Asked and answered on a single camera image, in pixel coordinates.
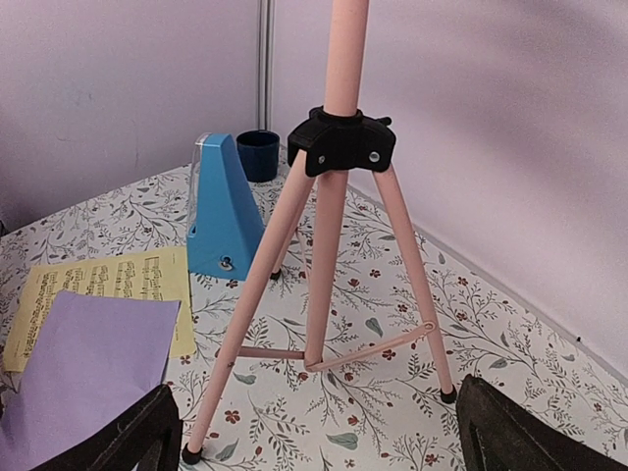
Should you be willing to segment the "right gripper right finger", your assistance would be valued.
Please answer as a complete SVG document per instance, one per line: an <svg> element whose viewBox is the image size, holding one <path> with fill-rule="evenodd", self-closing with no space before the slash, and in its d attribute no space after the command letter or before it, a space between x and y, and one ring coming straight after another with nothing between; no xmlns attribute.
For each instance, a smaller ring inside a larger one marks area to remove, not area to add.
<svg viewBox="0 0 628 471"><path fill-rule="evenodd" d="M464 378L456 415L468 470L625 470L548 426L482 378Z"/></svg>

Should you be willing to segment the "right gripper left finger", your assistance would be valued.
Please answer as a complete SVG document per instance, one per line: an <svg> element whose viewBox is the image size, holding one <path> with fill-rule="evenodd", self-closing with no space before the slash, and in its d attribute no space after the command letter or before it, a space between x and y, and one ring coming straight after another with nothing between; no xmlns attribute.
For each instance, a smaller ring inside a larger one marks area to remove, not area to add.
<svg viewBox="0 0 628 471"><path fill-rule="evenodd" d="M177 470L183 421L160 385L94 436L43 464L45 470Z"/></svg>

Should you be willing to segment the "purple sheet music paper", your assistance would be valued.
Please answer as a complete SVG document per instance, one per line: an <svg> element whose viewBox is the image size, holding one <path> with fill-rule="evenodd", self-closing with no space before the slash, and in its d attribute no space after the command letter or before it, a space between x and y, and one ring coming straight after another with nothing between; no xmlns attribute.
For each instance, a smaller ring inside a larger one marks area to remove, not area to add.
<svg viewBox="0 0 628 471"><path fill-rule="evenodd" d="M1 456L24 467L92 436L163 377L180 305L56 294L1 421Z"/></svg>

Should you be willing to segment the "pink music stand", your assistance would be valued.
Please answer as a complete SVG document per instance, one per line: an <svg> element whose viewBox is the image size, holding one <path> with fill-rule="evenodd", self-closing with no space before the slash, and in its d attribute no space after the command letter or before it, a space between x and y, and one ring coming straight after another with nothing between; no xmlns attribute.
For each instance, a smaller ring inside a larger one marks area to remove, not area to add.
<svg viewBox="0 0 628 471"><path fill-rule="evenodd" d="M322 106L289 136L290 170L266 230L261 238L235 311L203 393L182 460L197 464L203 443L236 360L240 357L300 360L314 373L397 346L426 339L441 388L441 399L456 401L422 256L393 164L396 138L388 117L363 115L358 108L369 4L336 1L332 8L329 53ZM334 360L323 358L339 254L348 174L354 169L371 172L385 205L422 323L413 331ZM269 280L280 274L292 235L312 190L316 194L312 258L306 263L308 305L305 347L301 351L244 346L245 335Z"/></svg>

